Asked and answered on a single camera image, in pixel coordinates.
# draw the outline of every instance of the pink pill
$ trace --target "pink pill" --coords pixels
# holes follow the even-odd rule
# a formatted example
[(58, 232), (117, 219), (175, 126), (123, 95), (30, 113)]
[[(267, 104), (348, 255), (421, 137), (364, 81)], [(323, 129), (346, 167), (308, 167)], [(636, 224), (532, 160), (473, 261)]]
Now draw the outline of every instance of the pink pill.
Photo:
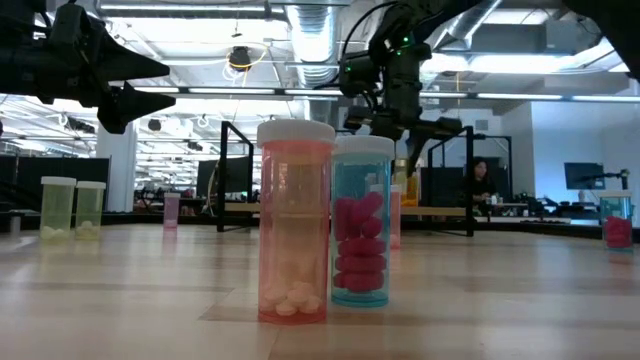
[(366, 238), (374, 238), (382, 232), (382, 220), (375, 216), (369, 218), (362, 224), (362, 236)]
[(371, 217), (384, 203), (382, 194), (370, 192), (351, 209), (351, 225), (361, 225)]
[(344, 285), (351, 292), (367, 292), (382, 289), (384, 274), (376, 273), (348, 273), (344, 277)]
[(346, 287), (345, 283), (344, 283), (345, 276), (346, 276), (345, 273), (336, 274), (333, 277), (333, 286), (335, 286), (335, 287), (337, 287), (339, 289), (344, 289)]
[(334, 221), (333, 233), (337, 241), (344, 241), (348, 237), (349, 233), (347, 228), (350, 223), (351, 208), (355, 203), (356, 201), (352, 198), (344, 197), (336, 199), (332, 220)]
[(380, 255), (387, 250), (387, 244), (380, 239), (357, 238), (343, 241), (338, 245), (338, 253), (342, 256)]
[(360, 235), (361, 235), (361, 231), (360, 231), (361, 227), (362, 227), (361, 225), (349, 224), (347, 226), (347, 238), (349, 238), (349, 239), (357, 239), (357, 238), (359, 238)]
[(382, 255), (347, 256), (336, 260), (336, 269), (348, 273), (379, 272), (387, 268), (387, 259)]

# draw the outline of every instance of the black hair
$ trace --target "black hair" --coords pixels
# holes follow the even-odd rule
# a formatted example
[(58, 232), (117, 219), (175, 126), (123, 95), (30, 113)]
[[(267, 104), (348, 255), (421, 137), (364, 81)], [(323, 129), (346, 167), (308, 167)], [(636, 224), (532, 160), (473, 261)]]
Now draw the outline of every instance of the black hair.
[(487, 167), (487, 172), (484, 174), (484, 177), (482, 178), (482, 182), (484, 183), (489, 183), (491, 182), (489, 180), (489, 164), (487, 163), (487, 160), (485, 158), (483, 158), (482, 156), (476, 156), (473, 158), (473, 168), (475, 169), (476, 166), (480, 165), (484, 163), (484, 165)]

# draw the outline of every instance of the computer monitor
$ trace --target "computer monitor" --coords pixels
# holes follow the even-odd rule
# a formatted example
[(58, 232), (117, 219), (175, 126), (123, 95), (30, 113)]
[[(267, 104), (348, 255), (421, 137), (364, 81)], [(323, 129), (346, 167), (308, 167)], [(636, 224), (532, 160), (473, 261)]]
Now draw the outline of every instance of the computer monitor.
[[(248, 181), (253, 176), (253, 170), (249, 171), (248, 156), (241, 158), (227, 158), (227, 176), (225, 183), (225, 192), (239, 193), (246, 192), (249, 188)], [(209, 179), (216, 168), (217, 160), (200, 161), (198, 163), (198, 183), (196, 186), (196, 196), (207, 197), (209, 190)]]
[(567, 190), (604, 190), (604, 178), (594, 178), (604, 174), (602, 164), (565, 163), (564, 175)]

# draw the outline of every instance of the black metal frame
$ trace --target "black metal frame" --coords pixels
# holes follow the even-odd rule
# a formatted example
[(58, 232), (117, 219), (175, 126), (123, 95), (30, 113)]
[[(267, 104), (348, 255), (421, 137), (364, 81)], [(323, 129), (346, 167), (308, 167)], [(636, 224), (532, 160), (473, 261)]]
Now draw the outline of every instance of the black metal frame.
[(217, 217), (217, 225), (216, 229), (218, 232), (225, 232), (225, 219), (226, 219), (226, 201), (225, 194), (227, 189), (227, 149), (229, 143), (229, 130), (233, 131), (234, 134), (238, 135), (238, 137), (242, 140), (241, 144), (246, 144), (249, 146), (249, 169), (248, 169), (248, 181), (247, 181), (247, 203), (255, 202), (253, 198), (253, 144), (249, 139), (247, 139), (240, 130), (236, 129), (233, 124), (229, 121), (222, 122), (222, 139), (220, 141), (220, 159), (218, 160), (218, 184), (216, 188), (216, 217)]
[[(462, 135), (465, 140), (466, 140), (466, 147), (467, 147), (467, 165), (466, 165), (466, 171), (465, 171), (465, 181), (466, 181), (466, 188), (467, 188), (467, 192), (465, 193), (465, 225), (464, 225), (464, 230), (465, 230), (465, 235), (467, 237), (473, 237), (474, 234), (474, 229), (475, 229), (475, 219), (473, 217), (473, 193), (471, 192), (471, 189), (473, 187), (473, 141), (475, 140), (475, 136), (473, 133), (473, 126), (465, 126), (462, 131), (460, 131), (460, 133), (449, 136), (445, 139), (443, 139), (442, 141), (440, 141), (439, 143), (437, 143), (436, 145), (430, 147), (427, 150), (427, 167), (429, 169), (429, 174), (433, 173), (433, 150), (439, 148), (440, 146), (442, 146), (442, 160), (443, 160), (443, 165), (444, 165), (444, 144), (447, 141), (450, 141), (451, 139), (454, 139), (456, 137), (461, 136), (460, 134), (462, 133), (466, 133), (465, 135)], [(429, 176), (427, 178), (427, 206), (433, 206), (433, 177)], [(428, 218), (429, 222), (432, 222), (432, 217), (429, 216)]]
[[(452, 138), (466, 138), (466, 135), (456, 135), (453, 136)], [(509, 161), (509, 169), (507, 171), (507, 176), (508, 176), (508, 181), (509, 181), (509, 199), (513, 199), (513, 147), (512, 147), (512, 140), (511, 140), (511, 136), (496, 136), (496, 135), (483, 135), (483, 134), (477, 134), (474, 135), (474, 141), (476, 140), (486, 140), (486, 139), (504, 139), (507, 141), (507, 152), (508, 152), (508, 161)], [(444, 151), (444, 148), (442, 150), (442, 163), (441, 163), (441, 167), (447, 167), (446, 166), (447, 163), (447, 158), (446, 158), (446, 152)]]

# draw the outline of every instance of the white column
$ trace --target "white column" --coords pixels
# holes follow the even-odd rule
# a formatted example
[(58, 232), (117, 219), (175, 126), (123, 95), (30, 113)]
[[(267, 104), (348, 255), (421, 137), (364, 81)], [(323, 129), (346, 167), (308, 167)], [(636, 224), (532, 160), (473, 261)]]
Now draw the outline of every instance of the white column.
[(123, 135), (109, 134), (102, 125), (98, 129), (96, 157), (111, 159), (107, 211), (133, 210), (137, 145), (137, 121), (129, 123)]

